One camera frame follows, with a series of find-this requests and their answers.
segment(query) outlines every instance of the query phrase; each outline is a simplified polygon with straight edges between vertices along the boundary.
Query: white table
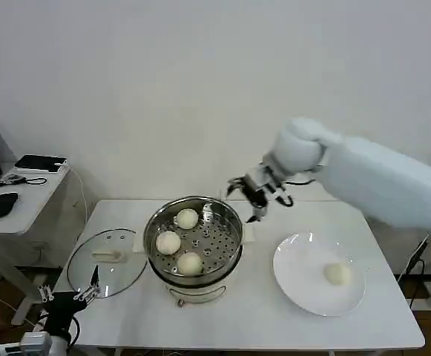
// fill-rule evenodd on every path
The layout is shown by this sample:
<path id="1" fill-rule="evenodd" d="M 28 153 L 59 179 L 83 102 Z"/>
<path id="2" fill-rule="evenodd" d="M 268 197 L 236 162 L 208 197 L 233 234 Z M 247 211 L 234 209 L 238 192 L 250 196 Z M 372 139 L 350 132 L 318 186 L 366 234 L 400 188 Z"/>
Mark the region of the white table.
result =
<path id="1" fill-rule="evenodd" d="M 10 168 L 3 177 L 15 173 L 27 179 L 44 177 L 47 178 L 47 182 L 42 185 L 21 184 L 0 187 L 0 194 L 16 192 L 19 195 L 13 210 L 6 217 L 0 218 L 0 234 L 20 235 L 27 232 L 67 172 L 68 168 L 62 167 L 62 171 L 57 174 L 21 174 L 14 168 Z"/>
<path id="2" fill-rule="evenodd" d="M 15 171 L 13 164 L 3 164 L 3 171 L 7 171 L 3 177 L 15 173 L 27 179 L 44 177 L 47 182 L 42 185 L 6 185 L 0 187 L 0 194 L 16 192 L 19 197 L 11 212 L 0 218 L 0 234 L 22 235 L 29 230 L 38 215 L 45 207 L 53 192 L 59 187 L 68 172 L 68 168 L 62 167 L 57 174 L 21 174 Z M 6 254 L 0 251 L 0 276 L 11 282 L 18 289 L 24 292 L 26 298 L 12 320 L 13 325 L 20 325 L 31 305 L 40 301 L 40 294 L 36 284 L 43 283 L 45 276 L 37 276 L 34 283 L 28 280 L 16 267 Z"/>
<path id="3" fill-rule="evenodd" d="M 99 202 L 79 244 L 108 228 L 142 232 L 163 201 Z M 240 217 L 246 202 L 231 202 Z M 344 317 L 319 317 L 292 303 L 272 271 L 277 244 L 296 231 L 329 232 L 351 249 L 366 271 L 362 304 Z M 150 266 L 126 291 L 95 300 L 77 314 L 80 346 L 161 349 L 385 350 L 419 348 L 424 337 L 361 213 L 335 201 L 271 204 L 254 225 L 256 241 L 244 246 L 243 261 L 226 294 L 210 303 L 176 307 Z M 67 266 L 56 285 L 69 290 Z"/>

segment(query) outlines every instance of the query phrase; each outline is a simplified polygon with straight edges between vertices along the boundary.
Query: floor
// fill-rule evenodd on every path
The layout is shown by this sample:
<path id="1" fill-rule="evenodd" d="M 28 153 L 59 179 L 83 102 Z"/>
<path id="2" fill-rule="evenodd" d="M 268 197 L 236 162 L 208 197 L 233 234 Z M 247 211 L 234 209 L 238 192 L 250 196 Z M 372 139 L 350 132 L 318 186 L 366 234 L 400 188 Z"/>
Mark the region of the floor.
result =
<path id="1" fill-rule="evenodd" d="M 33 272 L 26 271 L 25 274 L 29 277 L 33 277 Z M 415 281 L 407 281 L 407 284 L 404 286 L 405 295 L 410 297 L 413 293 L 416 286 Z M 419 289 L 417 297 L 426 297 L 427 293 L 424 289 Z M 5 280 L 0 280 L 0 298 L 4 301 L 8 302 L 10 305 L 15 308 L 19 305 L 23 298 L 23 294 L 14 286 L 9 284 Z M 36 322 L 39 315 L 39 309 L 35 307 L 27 318 L 30 321 Z M 13 311 L 0 303 L 0 316 L 9 321 L 13 316 Z M 415 311 L 416 320 L 418 321 L 421 330 L 426 338 L 426 345 L 422 349 L 418 350 L 405 350 L 405 351 L 389 351 L 385 352 L 383 355 L 386 356 L 431 356 L 431 311 Z M 24 332 L 32 331 L 33 327 L 29 323 L 25 323 L 22 326 L 11 327 L 9 323 L 9 329 L 0 332 L 0 343 L 10 343 L 16 342 L 20 340 Z M 103 353 L 108 356 L 112 356 L 114 353 L 114 349 L 101 349 Z M 125 349 L 122 352 L 122 356 L 180 356 L 179 354 L 184 354 L 184 356 L 273 356 L 276 352 L 171 352 L 170 350 L 143 350 L 143 349 Z M 83 355 L 79 350 L 74 350 L 71 352 L 73 356 L 81 356 Z M 293 356 L 325 356 L 325 352 L 282 352 L 283 355 L 293 354 Z M 336 355 L 364 355 L 363 352 L 336 352 Z"/>

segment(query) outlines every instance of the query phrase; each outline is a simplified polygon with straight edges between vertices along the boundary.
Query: white plate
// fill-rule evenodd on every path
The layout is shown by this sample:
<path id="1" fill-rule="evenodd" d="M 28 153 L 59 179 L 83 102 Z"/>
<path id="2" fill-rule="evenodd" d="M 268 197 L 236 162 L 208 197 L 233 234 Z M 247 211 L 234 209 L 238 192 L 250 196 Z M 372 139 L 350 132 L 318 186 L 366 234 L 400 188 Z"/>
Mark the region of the white plate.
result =
<path id="1" fill-rule="evenodd" d="M 323 273 L 327 263 L 348 263 L 352 283 L 334 286 Z M 353 310 L 365 295 L 365 275 L 340 242 L 312 232 L 294 234 L 277 248 L 274 275 L 284 293 L 301 308 L 323 316 Z"/>

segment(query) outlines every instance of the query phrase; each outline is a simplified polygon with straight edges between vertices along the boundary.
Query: steamed bun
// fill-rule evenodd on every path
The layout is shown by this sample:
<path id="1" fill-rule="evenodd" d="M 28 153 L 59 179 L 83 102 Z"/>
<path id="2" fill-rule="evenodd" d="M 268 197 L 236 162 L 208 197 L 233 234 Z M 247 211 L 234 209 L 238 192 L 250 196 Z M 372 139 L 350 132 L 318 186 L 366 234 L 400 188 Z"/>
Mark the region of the steamed bun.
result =
<path id="1" fill-rule="evenodd" d="M 176 223 L 180 228 L 188 230 L 197 225 L 199 215 L 194 209 L 183 209 L 176 216 Z"/>
<path id="2" fill-rule="evenodd" d="M 180 248 L 180 237 L 173 231 L 164 231 L 156 240 L 156 248 L 161 254 L 175 254 Z"/>
<path id="3" fill-rule="evenodd" d="M 187 252 L 177 260 L 177 270 L 185 276 L 194 276 L 202 271 L 202 259 L 195 252 Z"/>
<path id="4" fill-rule="evenodd" d="M 352 282 L 352 271 L 346 263 L 327 263 L 324 276 L 334 286 L 347 286 Z"/>

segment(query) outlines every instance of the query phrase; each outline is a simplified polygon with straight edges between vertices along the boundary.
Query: pot handle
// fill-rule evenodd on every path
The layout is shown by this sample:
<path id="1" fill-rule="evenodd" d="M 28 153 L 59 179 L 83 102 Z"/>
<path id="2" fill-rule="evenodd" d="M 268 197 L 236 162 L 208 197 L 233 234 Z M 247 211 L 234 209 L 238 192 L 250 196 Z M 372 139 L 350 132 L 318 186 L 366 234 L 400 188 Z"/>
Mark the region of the pot handle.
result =
<path id="1" fill-rule="evenodd" d="M 200 294 L 186 294 L 181 291 L 177 291 L 176 289 L 170 288 L 169 292 L 178 300 L 186 300 L 190 303 L 204 303 L 209 300 L 213 300 L 215 298 L 220 297 L 223 295 L 226 291 L 227 287 L 220 286 L 219 288 L 208 291 L 206 293 L 200 293 Z"/>
<path id="2" fill-rule="evenodd" d="M 144 254 L 144 245 L 142 243 L 142 234 L 135 230 L 134 241 L 133 241 L 133 253 Z"/>
<path id="3" fill-rule="evenodd" d="M 254 229 L 253 224 L 243 224 L 243 237 L 242 244 L 254 242 Z"/>

